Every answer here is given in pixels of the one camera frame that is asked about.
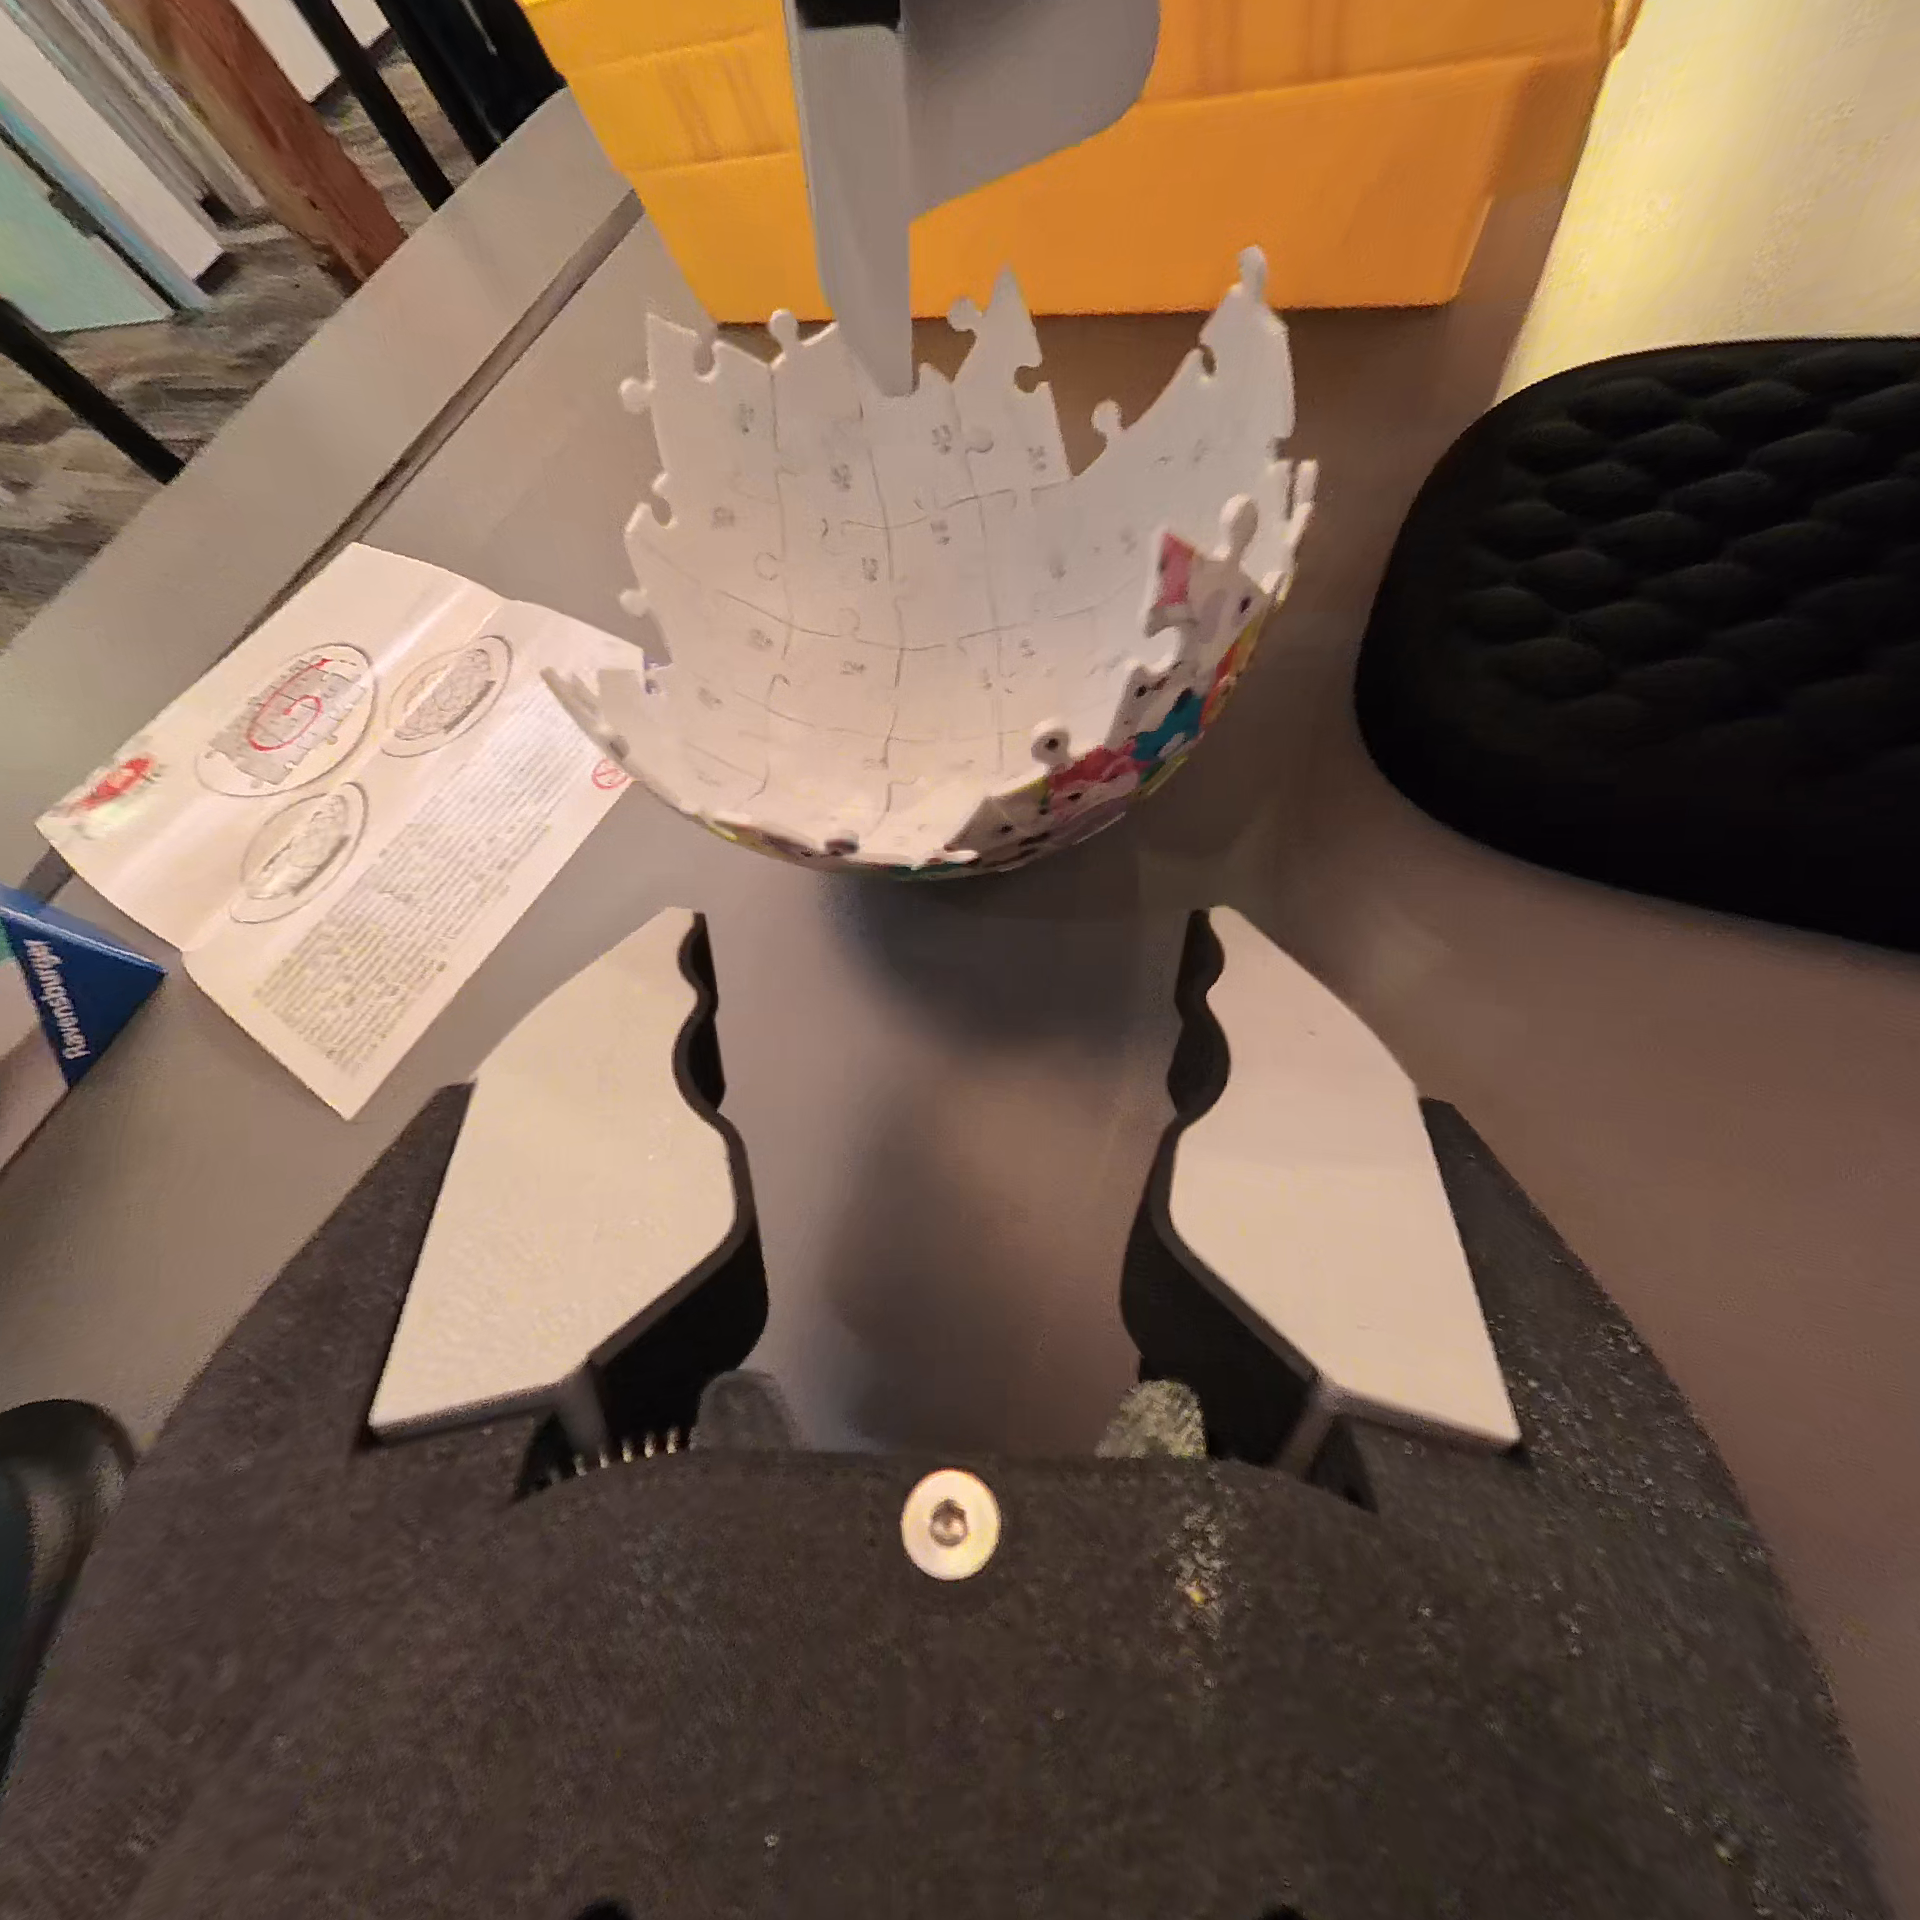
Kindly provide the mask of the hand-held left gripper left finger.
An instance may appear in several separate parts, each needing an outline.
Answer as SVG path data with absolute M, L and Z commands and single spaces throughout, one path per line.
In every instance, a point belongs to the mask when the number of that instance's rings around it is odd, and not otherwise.
M 531 1414 L 567 1453 L 690 1441 L 767 1322 L 725 1116 L 709 921 L 671 907 L 545 996 L 467 1093 L 369 1411 L 374 1439 Z

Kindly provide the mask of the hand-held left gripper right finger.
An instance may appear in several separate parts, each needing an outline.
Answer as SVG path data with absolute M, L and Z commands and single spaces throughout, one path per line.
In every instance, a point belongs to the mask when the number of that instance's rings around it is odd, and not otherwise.
M 1375 1030 L 1228 907 L 1190 914 L 1170 1119 L 1120 1268 L 1143 1380 L 1206 1456 L 1308 1469 L 1341 1423 L 1507 1455 L 1522 1428 L 1423 1099 Z

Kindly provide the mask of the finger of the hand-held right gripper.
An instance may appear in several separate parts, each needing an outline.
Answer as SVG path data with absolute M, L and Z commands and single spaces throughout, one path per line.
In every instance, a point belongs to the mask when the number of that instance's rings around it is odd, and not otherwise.
M 787 5 L 818 279 L 876 392 L 915 387 L 915 169 L 901 5 Z

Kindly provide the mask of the partly built puzzle ball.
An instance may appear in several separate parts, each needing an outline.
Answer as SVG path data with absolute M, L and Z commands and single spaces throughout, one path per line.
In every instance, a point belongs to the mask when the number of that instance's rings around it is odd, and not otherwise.
M 659 310 L 620 387 L 659 455 L 624 530 L 636 664 L 546 672 L 605 759 L 737 846 L 907 881 L 1113 829 L 1220 721 L 1318 485 L 1260 248 L 1161 396 L 1072 473 L 1012 271 L 950 376 L 870 381 L 777 310 L 768 359 Z

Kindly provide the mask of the colourful puzzle box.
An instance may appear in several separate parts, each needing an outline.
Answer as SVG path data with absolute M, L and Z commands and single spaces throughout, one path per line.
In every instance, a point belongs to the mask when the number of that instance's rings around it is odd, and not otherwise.
M 39 1050 L 76 1087 L 166 981 L 166 968 L 103 928 L 3 888 L 4 1015 L 22 1007 Z

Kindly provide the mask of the black round ball stand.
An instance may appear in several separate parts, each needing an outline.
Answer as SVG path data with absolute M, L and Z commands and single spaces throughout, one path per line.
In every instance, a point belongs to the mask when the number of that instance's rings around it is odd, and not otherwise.
M 137 1450 L 106 1409 L 83 1400 L 3 1413 L 3 1763 Z

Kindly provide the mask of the yellow plastic bin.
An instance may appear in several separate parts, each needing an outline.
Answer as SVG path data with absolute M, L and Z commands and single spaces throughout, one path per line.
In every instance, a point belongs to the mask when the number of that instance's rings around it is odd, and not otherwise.
M 542 53 L 720 324 L 826 322 L 777 2 L 534 2 Z M 1638 5 L 1172 2 L 1114 126 L 915 224 L 915 316 L 1452 302 L 1502 198 L 1572 179 Z

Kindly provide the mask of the white instruction leaflet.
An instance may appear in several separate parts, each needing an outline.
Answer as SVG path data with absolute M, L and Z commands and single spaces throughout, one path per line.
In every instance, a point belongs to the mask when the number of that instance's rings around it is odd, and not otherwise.
M 546 677 L 641 663 L 355 542 L 36 831 L 355 1119 L 631 786 Z

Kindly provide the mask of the wooden beam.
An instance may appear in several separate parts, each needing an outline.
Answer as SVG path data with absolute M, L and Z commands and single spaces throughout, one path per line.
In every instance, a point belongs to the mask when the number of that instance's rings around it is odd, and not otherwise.
M 343 290 L 403 248 L 392 208 L 233 2 L 108 2 L 264 204 Z

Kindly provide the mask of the black metal table frame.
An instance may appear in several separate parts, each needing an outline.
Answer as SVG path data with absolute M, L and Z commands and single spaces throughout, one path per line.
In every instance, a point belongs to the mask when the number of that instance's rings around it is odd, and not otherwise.
M 454 182 L 339 7 L 295 2 L 293 8 L 419 198 L 428 210 L 449 204 Z M 565 79 L 523 5 L 377 2 L 374 8 L 476 165 L 565 92 Z

